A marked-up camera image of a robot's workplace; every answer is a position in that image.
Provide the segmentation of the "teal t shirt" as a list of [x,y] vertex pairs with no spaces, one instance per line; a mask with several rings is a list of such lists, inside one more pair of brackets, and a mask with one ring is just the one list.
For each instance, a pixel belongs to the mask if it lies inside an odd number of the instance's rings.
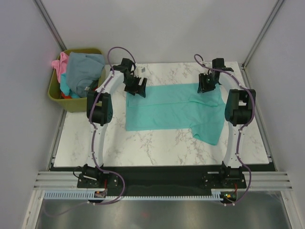
[[126,130],[190,129],[192,136],[217,145],[224,109],[220,87],[197,92],[195,83],[149,86],[146,97],[127,94]]

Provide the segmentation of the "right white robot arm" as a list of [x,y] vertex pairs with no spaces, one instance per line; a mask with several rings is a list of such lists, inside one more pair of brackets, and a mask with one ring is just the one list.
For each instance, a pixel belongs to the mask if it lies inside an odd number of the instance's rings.
[[227,150],[220,171],[218,174],[212,174],[207,181],[211,184],[218,183],[225,188],[234,184],[246,187],[242,168],[248,171],[250,169],[241,160],[242,143],[246,128],[254,119],[256,91],[240,83],[233,69],[225,66],[224,58],[213,59],[211,67],[203,62],[197,63],[208,70],[198,76],[199,94],[211,92],[219,85],[228,92],[224,110],[229,129]]

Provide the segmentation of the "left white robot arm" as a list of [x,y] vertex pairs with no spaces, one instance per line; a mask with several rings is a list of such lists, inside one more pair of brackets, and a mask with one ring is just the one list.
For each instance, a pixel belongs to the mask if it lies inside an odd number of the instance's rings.
[[105,81],[94,91],[87,94],[86,115],[91,124],[91,146],[85,169],[96,170],[89,174],[88,182],[93,187],[101,187],[105,177],[101,172],[103,167],[103,147],[108,124],[113,117],[112,95],[120,85],[125,85],[124,91],[135,96],[146,97],[147,78],[135,75],[136,64],[123,58],[119,65],[114,65]]

